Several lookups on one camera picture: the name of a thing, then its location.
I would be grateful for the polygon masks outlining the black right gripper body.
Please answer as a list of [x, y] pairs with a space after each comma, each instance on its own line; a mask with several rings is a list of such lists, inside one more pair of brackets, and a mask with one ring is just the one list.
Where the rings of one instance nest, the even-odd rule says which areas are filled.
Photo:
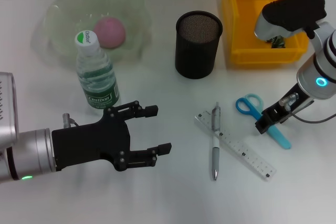
[[[307, 94], [299, 87], [297, 83], [280, 100], [283, 100], [284, 98], [287, 98], [293, 94], [297, 94], [297, 98], [289, 105], [291, 112], [302, 108], [304, 103], [307, 101]], [[287, 116], [289, 116], [289, 112], [285, 109], [284, 106], [279, 104], [279, 101], [263, 111], [263, 120], [265, 122], [281, 122]]]

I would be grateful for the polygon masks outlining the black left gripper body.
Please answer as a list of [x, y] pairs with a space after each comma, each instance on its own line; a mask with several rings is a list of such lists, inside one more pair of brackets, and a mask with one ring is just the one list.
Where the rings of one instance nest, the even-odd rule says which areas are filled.
[[104, 115], [98, 122], [51, 133], [56, 170], [97, 160], [109, 161], [117, 171], [128, 168], [130, 133], [125, 121]]

